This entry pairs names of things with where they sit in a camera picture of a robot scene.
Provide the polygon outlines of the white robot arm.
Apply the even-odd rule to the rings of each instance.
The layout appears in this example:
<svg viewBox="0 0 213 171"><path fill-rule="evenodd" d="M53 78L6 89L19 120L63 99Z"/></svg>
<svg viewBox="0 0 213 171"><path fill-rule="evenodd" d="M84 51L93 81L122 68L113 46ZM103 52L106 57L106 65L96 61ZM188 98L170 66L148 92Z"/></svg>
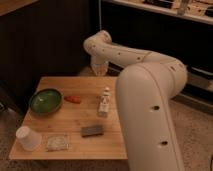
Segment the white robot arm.
<svg viewBox="0 0 213 171"><path fill-rule="evenodd" d="M185 171L169 100L186 85L187 69L178 59L112 42L101 30L83 42L98 76L109 63L122 68L115 96L130 171Z"/></svg>

